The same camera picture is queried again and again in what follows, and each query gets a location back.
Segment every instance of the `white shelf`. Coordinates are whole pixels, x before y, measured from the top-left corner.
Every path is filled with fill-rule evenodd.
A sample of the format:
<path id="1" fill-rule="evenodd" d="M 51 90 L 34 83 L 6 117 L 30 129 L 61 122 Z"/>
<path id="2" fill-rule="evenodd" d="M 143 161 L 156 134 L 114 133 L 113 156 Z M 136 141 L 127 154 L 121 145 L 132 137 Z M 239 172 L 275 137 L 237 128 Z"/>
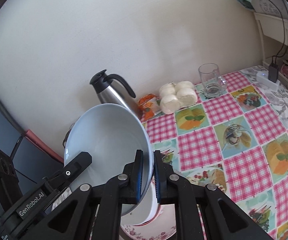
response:
<path id="1" fill-rule="evenodd" d="M 283 43 L 284 40 L 284 31 L 283 31 L 283 21 L 284 21 L 284 29 L 285 29 L 285 42 L 284 44 L 288 44 L 288 20 L 282 20 L 281 18 L 255 13 L 255 19 L 260 21 L 260 26 L 262 27 L 263 34 L 268 36 L 274 40 Z"/>

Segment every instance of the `glass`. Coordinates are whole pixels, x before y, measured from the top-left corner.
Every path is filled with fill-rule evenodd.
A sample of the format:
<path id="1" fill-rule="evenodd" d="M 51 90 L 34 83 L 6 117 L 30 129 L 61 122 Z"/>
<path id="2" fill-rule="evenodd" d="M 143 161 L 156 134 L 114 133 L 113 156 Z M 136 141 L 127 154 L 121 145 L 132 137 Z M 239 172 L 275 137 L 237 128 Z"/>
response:
<path id="1" fill-rule="evenodd" d="M 226 90 L 226 80 L 220 76 L 219 66 L 214 63 L 203 64 L 198 68 L 206 98 L 215 98 Z"/>

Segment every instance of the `table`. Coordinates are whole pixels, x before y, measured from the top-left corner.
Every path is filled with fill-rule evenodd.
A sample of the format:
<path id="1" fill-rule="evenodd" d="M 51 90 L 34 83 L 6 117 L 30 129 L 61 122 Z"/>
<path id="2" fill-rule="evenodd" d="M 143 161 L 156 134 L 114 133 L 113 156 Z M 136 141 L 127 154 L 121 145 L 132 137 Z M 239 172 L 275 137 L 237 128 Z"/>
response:
<path id="1" fill-rule="evenodd" d="M 226 91 L 143 123 L 163 161 L 216 184 L 273 239 L 288 239 L 288 91 L 256 81 L 255 66 L 224 75 Z"/>

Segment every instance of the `floral plate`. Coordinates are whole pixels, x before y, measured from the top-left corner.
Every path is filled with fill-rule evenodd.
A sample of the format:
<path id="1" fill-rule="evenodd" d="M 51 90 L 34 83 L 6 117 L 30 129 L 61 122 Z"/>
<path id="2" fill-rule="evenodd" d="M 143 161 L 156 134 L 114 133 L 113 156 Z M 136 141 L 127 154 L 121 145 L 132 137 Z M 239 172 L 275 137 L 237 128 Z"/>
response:
<path id="1" fill-rule="evenodd" d="M 121 225 L 121 228 L 133 240 L 166 240 L 176 232 L 175 207 L 162 205 L 151 222 L 142 226 Z"/>

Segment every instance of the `plate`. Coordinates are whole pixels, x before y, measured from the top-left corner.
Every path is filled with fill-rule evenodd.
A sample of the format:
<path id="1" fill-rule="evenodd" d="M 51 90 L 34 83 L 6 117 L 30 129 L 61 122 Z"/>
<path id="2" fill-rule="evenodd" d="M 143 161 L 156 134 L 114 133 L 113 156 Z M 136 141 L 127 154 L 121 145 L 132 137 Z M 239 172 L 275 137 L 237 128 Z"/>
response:
<path id="1" fill-rule="evenodd" d="M 176 232 L 175 206 L 161 205 L 157 216 L 141 226 L 121 225 L 124 233 L 133 240 L 166 240 Z"/>
<path id="2" fill-rule="evenodd" d="M 76 121 L 68 136 L 64 165 L 82 151 L 92 156 L 92 164 L 69 187 L 74 191 L 84 183 L 93 187 L 105 184 L 121 174 L 125 164 L 134 162 L 137 149 L 144 153 L 141 201 L 153 175 L 153 151 L 144 127 L 123 106 L 101 104 L 92 107 Z M 122 215 L 135 206 L 124 204 Z"/>
<path id="3" fill-rule="evenodd" d="M 158 211 L 159 204 L 156 201 L 155 184 L 151 182 L 148 191 L 138 206 L 121 217 L 121 224 L 141 225 L 153 219 Z"/>

